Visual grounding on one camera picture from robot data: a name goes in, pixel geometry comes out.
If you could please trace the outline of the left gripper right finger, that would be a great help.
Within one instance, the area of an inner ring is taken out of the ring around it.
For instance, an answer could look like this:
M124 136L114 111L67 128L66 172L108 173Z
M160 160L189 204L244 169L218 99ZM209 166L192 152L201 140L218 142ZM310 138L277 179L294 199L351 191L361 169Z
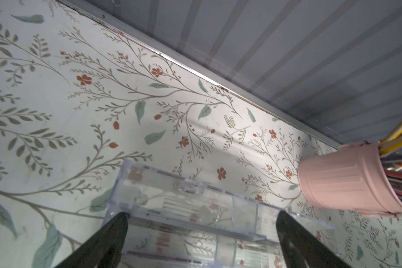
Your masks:
M276 230L288 268L350 268L287 212L279 212Z

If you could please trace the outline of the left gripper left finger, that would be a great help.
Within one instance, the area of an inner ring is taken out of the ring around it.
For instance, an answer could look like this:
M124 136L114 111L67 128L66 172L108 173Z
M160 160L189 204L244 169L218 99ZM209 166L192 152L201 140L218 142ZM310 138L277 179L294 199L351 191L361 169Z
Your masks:
M116 268L121 261L130 214L117 213L58 268Z

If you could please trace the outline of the clear acrylic card organizer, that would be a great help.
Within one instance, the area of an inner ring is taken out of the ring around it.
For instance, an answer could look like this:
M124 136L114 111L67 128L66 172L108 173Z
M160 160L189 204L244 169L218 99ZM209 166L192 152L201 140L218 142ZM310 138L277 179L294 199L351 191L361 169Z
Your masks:
M287 268L276 230L280 211L338 256L330 223L129 160L110 191L105 221L130 214L122 267Z

